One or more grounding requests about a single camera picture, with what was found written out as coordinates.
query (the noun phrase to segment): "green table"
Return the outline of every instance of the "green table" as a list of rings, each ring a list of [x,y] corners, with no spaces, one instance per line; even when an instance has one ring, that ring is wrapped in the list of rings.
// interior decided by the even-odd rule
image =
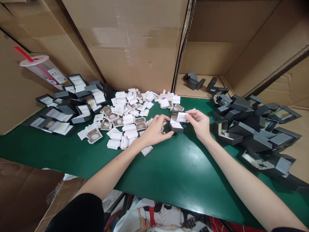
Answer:
[[[209,100],[182,98],[181,105],[186,110],[199,109],[210,117],[211,122],[214,121],[210,114],[213,108]],[[161,109],[155,103],[147,120],[162,113],[169,115],[170,110]],[[91,123],[80,123],[77,132]],[[146,157],[138,154],[115,189],[228,221],[260,227],[209,152],[198,141],[192,126],[185,127],[183,134],[154,145]],[[39,169],[50,168],[89,179],[118,155],[121,149],[106,147],[109,137],[105,131],[102,131],[104,137],[94,144],[89,144],[86,139],[81,141],[77,132],[67,138],[20,125],[0,137],[0,157]],[[243,151],[237,145],[220,144],[233,157]],[[308,196],[286,190],[263,174],[258,177],[309,227]]]

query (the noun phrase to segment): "stack of boxes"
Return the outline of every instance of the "stack of boxes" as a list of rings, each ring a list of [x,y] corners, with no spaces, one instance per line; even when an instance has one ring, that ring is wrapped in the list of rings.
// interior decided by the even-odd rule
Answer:
[[[246,166],[276,178],[283,185],[298,192],[309,192],[309,184],[289,173],[295,159],[282,154],[301,135],[276,127],[301,117],[287,106],[276,103],[264,104],[256,96],[244,99],[225,94],[226,88],[214,87],[216,80],[207,89],[212,93],[211,103],[216,109],[212,115],[217,121],[212,132],[219,140],[230,145],[239,144],[246,148],[237,158]]]

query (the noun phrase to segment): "white label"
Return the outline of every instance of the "white label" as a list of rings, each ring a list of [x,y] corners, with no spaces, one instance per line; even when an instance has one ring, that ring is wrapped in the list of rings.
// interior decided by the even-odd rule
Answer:
[[[67,81],[67,79],[64,77],[64,75],[60,72],[60,70],[55,67],[51,70],[48,70],[48,72],[53,76],[53,78],[58,81],[59,84],[62,84]]]

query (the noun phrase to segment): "cloth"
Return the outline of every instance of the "cloth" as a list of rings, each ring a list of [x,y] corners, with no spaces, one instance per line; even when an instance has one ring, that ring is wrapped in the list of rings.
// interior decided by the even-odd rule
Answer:
[[[103,232],[104,211],[99,197],[83,193],[74,198],[49,223],[45,232]],[[114,232],[180,232],[212,230],[190,213],[181,209],[142,199],[133,203],[127,213],[117,222]],[[276,228],[273,232],[301,232],[293,228]]]

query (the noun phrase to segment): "person's left hand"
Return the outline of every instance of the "person's left hand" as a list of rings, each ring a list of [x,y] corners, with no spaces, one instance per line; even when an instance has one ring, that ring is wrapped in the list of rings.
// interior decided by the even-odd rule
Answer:
[[[144,147],[149,147],[172,137],[172,135],[174,134],[173,131],[170,131],[167,134],[161,133],[164,120],[169,121],[170,118],[164,114],[161,114],[160,116],[156,115],[154,117],[148,128],[140,137],[140,140],[144,144]]]

